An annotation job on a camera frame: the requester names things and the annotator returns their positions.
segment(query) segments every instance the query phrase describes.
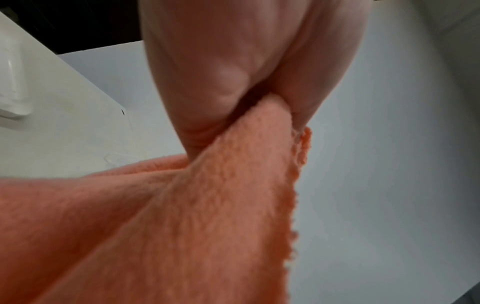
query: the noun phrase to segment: orange towel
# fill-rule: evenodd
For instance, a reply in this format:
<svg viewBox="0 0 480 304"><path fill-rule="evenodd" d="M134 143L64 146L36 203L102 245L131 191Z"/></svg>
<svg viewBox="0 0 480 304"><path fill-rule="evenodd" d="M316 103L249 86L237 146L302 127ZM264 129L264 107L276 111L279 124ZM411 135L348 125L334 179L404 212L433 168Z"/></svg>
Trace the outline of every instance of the orange towel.
<svg viewBox="0 0 480 304"><path fill-rule="evenodd" d="M285 303L294 144L270 95L192 164L0 179L0 303Z"/></svg>

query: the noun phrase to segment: towel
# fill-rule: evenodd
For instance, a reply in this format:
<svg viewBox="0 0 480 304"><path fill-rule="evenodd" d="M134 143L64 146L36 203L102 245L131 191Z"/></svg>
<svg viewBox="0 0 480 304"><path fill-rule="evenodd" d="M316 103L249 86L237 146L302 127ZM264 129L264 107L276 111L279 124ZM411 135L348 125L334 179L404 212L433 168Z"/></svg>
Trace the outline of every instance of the towel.
<svg viewBox="0 0 480 304"><path fill-rule="evenodd" d="M0 303L286 303L296 143L269 95L191 164L0 179Z"/></svg>

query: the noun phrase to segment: hand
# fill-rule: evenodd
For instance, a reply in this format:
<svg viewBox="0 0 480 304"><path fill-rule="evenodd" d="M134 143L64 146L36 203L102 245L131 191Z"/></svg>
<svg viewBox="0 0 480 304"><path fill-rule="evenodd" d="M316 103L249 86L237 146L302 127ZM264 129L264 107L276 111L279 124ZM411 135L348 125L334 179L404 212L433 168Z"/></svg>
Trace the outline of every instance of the hand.
<svg viewBox="0 0 480 304"><path fill-rule="evenodd" d="M372 0L140 0L145 49L190 159L268 92L301 131L350 65Z"/></svg>

